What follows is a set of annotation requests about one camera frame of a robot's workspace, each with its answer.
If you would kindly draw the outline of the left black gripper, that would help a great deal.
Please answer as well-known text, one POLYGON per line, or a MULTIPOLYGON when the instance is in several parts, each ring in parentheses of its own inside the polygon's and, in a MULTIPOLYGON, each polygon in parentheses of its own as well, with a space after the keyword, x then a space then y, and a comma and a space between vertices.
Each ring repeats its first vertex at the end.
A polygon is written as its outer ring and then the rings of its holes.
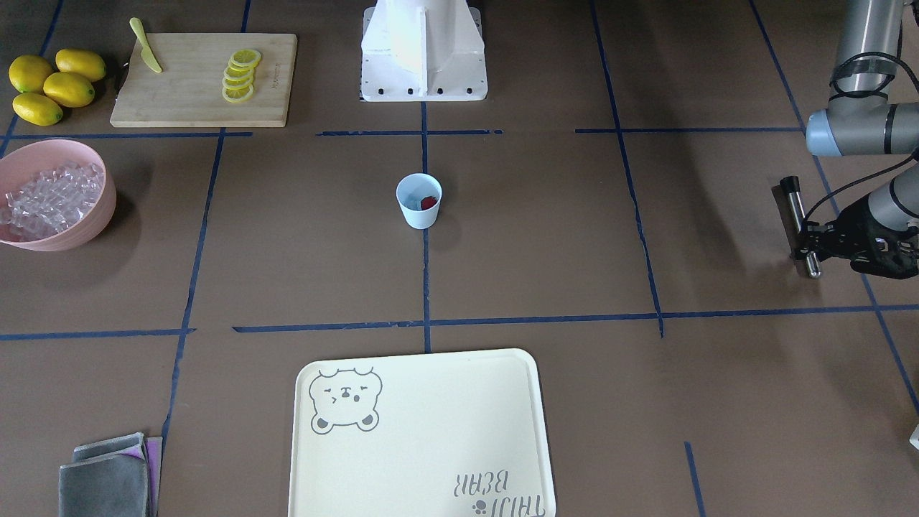
POLYGON ((818 262, 846 259, 860 274, 888 279, 910 279, 918 274, 917 226, 890 229, 877 222, 867 204, 852 204, 823 225, 807 220, 798 239, 793 255, 799 261, 813 254, 818 262))

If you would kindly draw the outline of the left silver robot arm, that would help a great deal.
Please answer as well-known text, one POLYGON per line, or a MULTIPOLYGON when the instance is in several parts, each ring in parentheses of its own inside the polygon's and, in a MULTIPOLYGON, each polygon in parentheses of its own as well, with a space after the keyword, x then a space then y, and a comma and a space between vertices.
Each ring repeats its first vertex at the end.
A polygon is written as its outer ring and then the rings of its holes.
POLYGON ((827 107, 811 114, 806 125, 808 151, 815 157, 904 156, 890 168, 893 179, 826 223, 811 220, 813 211, 804 209, 797 177, 779 183, 790 206, 792 256, 813 279, 830 258, 846 259, 859 274, 917 275, 918 108, 889 99, 899 71, 917 83, 900 58, 906 7, 905 1, 847 4, 827 107))

